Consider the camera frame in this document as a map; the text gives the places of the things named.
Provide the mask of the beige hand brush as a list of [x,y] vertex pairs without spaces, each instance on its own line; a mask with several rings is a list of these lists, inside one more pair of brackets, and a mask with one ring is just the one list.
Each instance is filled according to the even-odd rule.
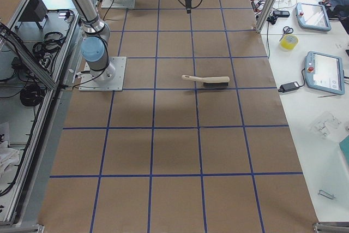
[[182,80],[200,82],[205,88],[225,88],[230,82],[228,76],[211,76],[211,77],[199,77],[191,75],[182,75]]

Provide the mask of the black scissors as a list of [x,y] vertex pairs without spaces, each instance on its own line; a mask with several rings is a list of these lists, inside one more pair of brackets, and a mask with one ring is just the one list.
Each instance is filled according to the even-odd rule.
[[281,38],[279,39],[279,41],[281,41],[282,38],[283,38],[285,35],[287,35],[287,34],[292,34],[293,31],[294,31],[294,29],[293,29],[292,27],[290,27],[290,26],[285,26],[285,27],[282,29],[282,31],[283,31],[283,34],[282,34]]

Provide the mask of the yellow tape roll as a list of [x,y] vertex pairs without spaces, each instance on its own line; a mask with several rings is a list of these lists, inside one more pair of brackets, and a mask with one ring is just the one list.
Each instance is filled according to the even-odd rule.
[[280,40],[280,46],[287,51],[291,51],[297,46],[298,42],[299,40],[295,35],[285,34]]

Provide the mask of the blue teach pendant far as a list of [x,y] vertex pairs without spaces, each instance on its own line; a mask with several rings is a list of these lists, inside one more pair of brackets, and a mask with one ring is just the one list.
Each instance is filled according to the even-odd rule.
[[295,12],[298,24],[303,29],[323,32],[329,32],[332,29],[323,5],[297,3]]

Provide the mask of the blue teach pendant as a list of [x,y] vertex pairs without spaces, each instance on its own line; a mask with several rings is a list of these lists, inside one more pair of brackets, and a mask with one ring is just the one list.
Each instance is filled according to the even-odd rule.
[[332,29],[323,5],[297,3],[295,12],[298,24],[303,29],[323,32],[329,32]]
[[305,83],[320,91],[344,95],[344,69],[338,56],[309,51],[305,57]]

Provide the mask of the black power adapter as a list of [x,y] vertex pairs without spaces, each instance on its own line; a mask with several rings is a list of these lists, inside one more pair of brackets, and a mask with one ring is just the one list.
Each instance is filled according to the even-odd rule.
[[294,81],[294,82],[289,82],[289,83],[282,84],[279,87],[278,92],[279,93],[287,93],[287,92],[296,91],[299,88],[300,88],[299,83],[297,81]]

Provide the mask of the blue teach pendant near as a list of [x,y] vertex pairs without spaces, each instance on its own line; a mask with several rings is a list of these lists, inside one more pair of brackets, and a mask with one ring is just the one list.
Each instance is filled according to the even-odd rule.
[[320,91],[344,95],[344,69],[338,56],[309,51],[305,57],[305,83]]

